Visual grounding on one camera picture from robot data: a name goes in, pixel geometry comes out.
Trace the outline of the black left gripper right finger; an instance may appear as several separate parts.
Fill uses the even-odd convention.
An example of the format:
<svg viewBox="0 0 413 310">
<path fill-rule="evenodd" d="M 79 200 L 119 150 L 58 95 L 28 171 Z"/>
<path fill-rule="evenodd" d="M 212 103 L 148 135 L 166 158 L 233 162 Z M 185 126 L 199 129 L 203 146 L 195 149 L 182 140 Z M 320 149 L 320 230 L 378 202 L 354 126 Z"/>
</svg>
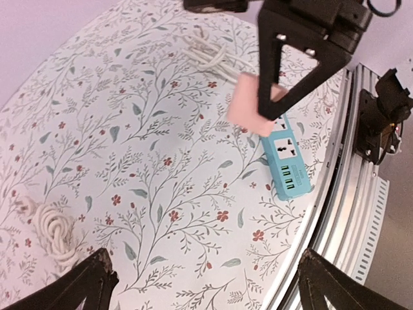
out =
<svg viewBox="0 0 413 310">
<path fill-rule="evenodd" d="M 303 309 L 404 310 L 404 307 L 357 283 L 311 248 L 297 268 Z"/>
</svg>

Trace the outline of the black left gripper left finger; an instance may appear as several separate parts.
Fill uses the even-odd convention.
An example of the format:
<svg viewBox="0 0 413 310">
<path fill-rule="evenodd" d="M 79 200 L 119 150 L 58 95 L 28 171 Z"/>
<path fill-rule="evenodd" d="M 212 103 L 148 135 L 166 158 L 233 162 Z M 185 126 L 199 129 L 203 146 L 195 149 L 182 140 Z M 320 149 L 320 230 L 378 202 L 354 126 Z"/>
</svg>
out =
<svg viewBox="0 0 413 310">
<path fill-rule="evenodd" d="M 108 309 L 119 283 L 110 255 L 100 248 L 52 284 L 19 300 L 7 309 Z"/>
</svg>

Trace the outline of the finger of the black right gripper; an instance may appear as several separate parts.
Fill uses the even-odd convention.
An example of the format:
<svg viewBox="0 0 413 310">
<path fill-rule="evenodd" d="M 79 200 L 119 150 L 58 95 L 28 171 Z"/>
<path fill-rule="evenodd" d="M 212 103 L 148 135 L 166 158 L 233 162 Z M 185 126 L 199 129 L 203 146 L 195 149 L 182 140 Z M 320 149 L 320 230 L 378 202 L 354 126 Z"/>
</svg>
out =
<svg viewBox="0 0 413 310">
<path fill-rule="evenodd" d="M 243 13 L 248 4 L 249 0 L 184 0 L 183 8 L 192 13 Z"/>
</svg>

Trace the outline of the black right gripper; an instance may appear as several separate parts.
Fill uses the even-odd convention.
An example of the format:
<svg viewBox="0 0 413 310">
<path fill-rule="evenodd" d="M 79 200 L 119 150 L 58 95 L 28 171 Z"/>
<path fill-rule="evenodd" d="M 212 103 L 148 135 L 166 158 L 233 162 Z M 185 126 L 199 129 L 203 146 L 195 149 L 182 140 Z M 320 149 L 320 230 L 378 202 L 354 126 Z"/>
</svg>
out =
<svg viewBox="0 0 413 310">
<path fill-rule="evenodd" d="M 360 1 L 265 1 L 257 20 L 259 114 L 277 119 L 340 71 L 371 20 Z"/>
</svg>

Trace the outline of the pink cube adapter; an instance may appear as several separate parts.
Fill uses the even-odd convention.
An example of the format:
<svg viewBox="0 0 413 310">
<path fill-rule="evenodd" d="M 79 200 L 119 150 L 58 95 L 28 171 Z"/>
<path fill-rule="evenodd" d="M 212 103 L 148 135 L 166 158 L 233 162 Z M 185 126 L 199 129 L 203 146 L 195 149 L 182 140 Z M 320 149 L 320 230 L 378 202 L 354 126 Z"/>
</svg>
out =
<svg viewBox="0 0 413 310">
<path fill-rule="evenodd" d="M 227 120 L 262 137 L 269 137 L 275 121 L 258 113 L 259 76 L 240 73 L 228 106 Z"/>
</svg>

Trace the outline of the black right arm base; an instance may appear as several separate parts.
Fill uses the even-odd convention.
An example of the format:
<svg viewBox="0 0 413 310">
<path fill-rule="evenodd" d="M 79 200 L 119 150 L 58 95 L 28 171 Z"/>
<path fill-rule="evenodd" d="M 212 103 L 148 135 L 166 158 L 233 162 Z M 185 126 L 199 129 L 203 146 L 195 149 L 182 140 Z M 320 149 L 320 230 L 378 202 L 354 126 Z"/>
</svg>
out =
<svg viewBox="0 0 413 310">
<path fill-rule="evenodd" d="M 390 148 L 401 140 L 396 127 L 411 115 L 410 91 L 403 88 L 396 68 L 389 69 L 374 89 L 376 95 L 363 88 L 359 91 L 359 111 L 354 151 L 364 160 L 380 165 Z"/>
</svg>

